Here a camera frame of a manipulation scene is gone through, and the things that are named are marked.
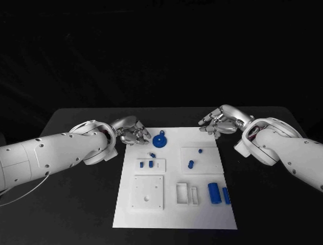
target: black background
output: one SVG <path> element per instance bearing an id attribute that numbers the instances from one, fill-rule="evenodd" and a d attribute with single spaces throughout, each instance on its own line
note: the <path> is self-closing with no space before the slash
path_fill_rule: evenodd
<path id="1" fill-rule="evenodd" d="M 7 143 L 34 138 L 59 108 L 222 104 L 287 107 L 323 142 L 323 4 L 111 1 L 43 9 L 0 11 Z"/>

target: small blue piece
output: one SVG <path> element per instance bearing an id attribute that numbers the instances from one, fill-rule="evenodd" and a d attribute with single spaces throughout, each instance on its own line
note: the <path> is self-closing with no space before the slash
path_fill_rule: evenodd
<path id="1" fill-rule="evenodd" d="M 226 203 L 226 204 L 230 204 L 230 199 L 229 199 L 229 194 L 228 194 L 228 189 L 226 189 L 226 187 L 222 188 L 222 193 L 223 193 L 225 203 Z"/>
<path id="2" fill-rule="evenodd" d="M 160 131 L 160 134 L 154 136 L 153 138 L 153 145 L 157 147 L 157 148 L 161 148 L 166 146 L 167 144 L 167 139 L 164 137 L 164 131 L 161 130 Z"/>
<path id="3" fill-rule="evenodd" d="M 189 169 L 193 168 L 193 164 L 194 164 L 194 162 L 190 160 L 190 161 L 189 161 Z"/>
<path id="4" fill-rule="evenodd" d="M 219 204 L 222 202 L 222 199 L 220 199 L 217 184 L 209 183 L 207 184 L 207 190 L 209 190 L 209 196 L 210 196 L 212 204 Z"/>

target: table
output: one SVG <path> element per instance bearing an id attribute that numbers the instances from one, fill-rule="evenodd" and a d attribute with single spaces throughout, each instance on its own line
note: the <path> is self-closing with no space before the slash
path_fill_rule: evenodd
<path id="1" fill-rule="evenodd" d="M 135 115 L 147 127 L 194 127 L 215 107 L 59 109 L 40 136 L 68 132 L 95 119 L 109 123 Z M 302 133 L 282 107 L 239 107 L 255 118 L 274 117 Z M 321 235 L 323 194 L 287 172 L 281 162 L 261 164 L 233 150 L 240 132 L 216 141 L 238 231 L 112 229 L 125 145 L 118 156 L 92 166 L 79 163 L 53 174 L 23 199 L 0 207 L 0 244 L 210 244 L 226 239 L 292 239 Z M 1 203 L 23 195 L 34 180 L 6 193 Z"/>

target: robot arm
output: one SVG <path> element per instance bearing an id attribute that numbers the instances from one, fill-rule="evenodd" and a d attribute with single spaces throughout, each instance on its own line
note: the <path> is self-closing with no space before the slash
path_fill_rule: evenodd
<path id="1" fill-rule="evenodd" d="M 109 125 L 86 121 L 68 133 L 0 147 L 0 191 L 75 166 L 92 165 L 115 155 L 115 137 L 122 143 L 147 144 L 150 134 L 134 116 Z"/>
<path id="2" fill-rule="evenodd" d="M 200 131 L 220 133 L 242 131 L 235 150 L 243 157 L 253 155 L 265 165 L 281 160 L 288 172 L 323 192 L 323 144 L 304 139 L 297 130 L 275 118 L 253 119 L 235 107 L 223 105 L 199 121 L 210 125 Z"/>

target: blue block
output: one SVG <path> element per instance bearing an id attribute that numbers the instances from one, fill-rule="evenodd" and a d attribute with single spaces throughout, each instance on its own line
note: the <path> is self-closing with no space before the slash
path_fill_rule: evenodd
<path id="1" fill-rule="evenodd" d="M 209 190 L 209 196 L 210 196 L 212 204 L 219 204 L 222 202 L 222 199 L 220 199 L 217 184 L 209 183 L 207 184 L 207 190 Z"/>
<path id="2" fill-rule="evenodd" d="M 193 161 L 190 161 L 190 162 L 189 162 L 189 169 L 192 169 L 192 168 L 193 168 L 193 164 L 194 164 L 194 162 L 193 162 Z"/>
<path id="3" fill-rule="evenodd" d="M 229 198 L 229 194 L 228 194 L 228 189 L 226 189 L 226 187 L 222 188 L 222 193 L 223 193 L 225 203 L 226 203 L 226 204 L 230 204 L 230 198 Z"/>

